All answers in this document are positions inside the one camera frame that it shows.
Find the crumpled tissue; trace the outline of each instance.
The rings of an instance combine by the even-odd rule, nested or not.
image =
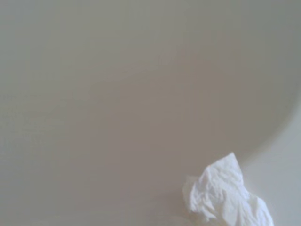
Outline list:
[[[200,178],[187,177],[186,207],[197,226],[274,226],[266,203],[244,187],[234,153],[207,166]]]

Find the white surface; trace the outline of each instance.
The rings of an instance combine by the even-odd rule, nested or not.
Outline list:
[[[300,4],[1,1],[0,224],[153,226],[235,152],[300,225]]]
[[[187,177],[183,195],[197,218],[193,225],[274,226],[265,201],[245,188],[234,153],[207,166],[199,178]]]

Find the white tissue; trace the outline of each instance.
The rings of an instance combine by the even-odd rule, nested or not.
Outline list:
[[[274,226],[265,202],[244,187],[233,153],[209,165],[183,187],[186,206],[198,226]]]

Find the tissue paper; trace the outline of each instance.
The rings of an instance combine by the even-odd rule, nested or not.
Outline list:
[[[244,187],[234,153],[209,165],[183,187],[186,206],[198,226],[274,226],[265,202]]]

